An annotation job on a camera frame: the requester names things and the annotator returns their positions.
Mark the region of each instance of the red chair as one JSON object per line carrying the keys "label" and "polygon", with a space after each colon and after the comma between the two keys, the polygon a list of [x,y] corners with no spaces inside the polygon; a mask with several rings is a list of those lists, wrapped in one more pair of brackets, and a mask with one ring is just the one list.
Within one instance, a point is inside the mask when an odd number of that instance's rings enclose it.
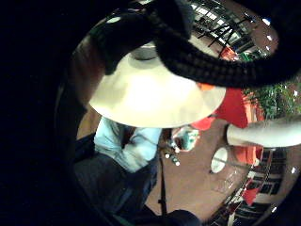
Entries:
{"label": "red chair", "polygon": [[235,156],[237,160],[241,163],[248,165],[254,165],[256,162],[256,147],[235,147]]}
{"label": "red chair", "polygon": [[261,161],[263,155],[263,147],[256,147],[256,157]]}
{"label": "red chair", "polygon": [[258,188],[253,188],[253,189],[245,190],[242,196],[248,205],[252,205],[258,192],[259,192]]}
{"label": "red chair", "polygon": [[243,93],[240,89],[226,90],[225,98],[220,107],[209,117],[195,121],[191,125],[198,130],[208,130],[214,118],[228,121],[237,127],[247,127],[246,110],[243,100]]}

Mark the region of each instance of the brown floor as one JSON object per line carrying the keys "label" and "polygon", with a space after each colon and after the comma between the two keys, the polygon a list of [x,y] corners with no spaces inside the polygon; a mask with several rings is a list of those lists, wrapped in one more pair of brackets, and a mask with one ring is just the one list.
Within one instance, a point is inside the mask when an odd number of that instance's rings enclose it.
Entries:
{"label": "brown floor", "polygon": [[[101,115],[89,108],[80,125],[78,138],[95,132],[100,118]],[[226,125],[225,121],[215,120],[211,129],[201,133],[201,142],[195,150],[180,153],[180,166],[177,167],[169,159],[165,159],[168,212],[185,209],[205,221],[244,180],[247,169],[238,169],[230,165],[226,165],[217,174],[210,173],[215,151],[226,145],[224,139]],[[232,151],[229,151],[229,161],[236,162]],[[147,201],[148,207],[156,214],[160,214],[158,199],[161,178],[160,173],[158,175],[158,184]]]}

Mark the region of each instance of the ceiling light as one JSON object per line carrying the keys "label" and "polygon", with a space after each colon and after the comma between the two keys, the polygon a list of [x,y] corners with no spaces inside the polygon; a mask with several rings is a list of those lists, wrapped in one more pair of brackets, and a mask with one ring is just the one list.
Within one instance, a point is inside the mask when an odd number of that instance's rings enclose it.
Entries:
{"label": "ceiling light", "polygon": [[222,25],[224,23],[224,21],[223,20],[219,20],[217,23],[220,24],[220,25]]}
{"label": "ceiling light", "polygon": [[152,0],[142,0],[142,1],[139,1],[139,3],[142,4],[142,5],[146,5],[149,2],[152,2]]}
{"label": "ceiling light", "polygon": [[205,8],[199,8],[197,11],[204,15],[208,12],[208,10],[206,10]]}
{"label": "ceiling light", "polygon": [[192,7],[192,9],[196,9],[197,6],[192,4],[191,7]]}
{"label": "ceiling light", "polygon": [[219,4],[219,5],[220,5],[220,2],[218,2],[218,1],[215,1],[215,0],[213,0],[213,2],[215,2],[215,3],[217,3],[217,4]]}
{"label": "ceiling light", "polygon": [[271,24],[271,21],[267,18],[263,18],[262,21],[267,24],[267,25],[270,25]]}

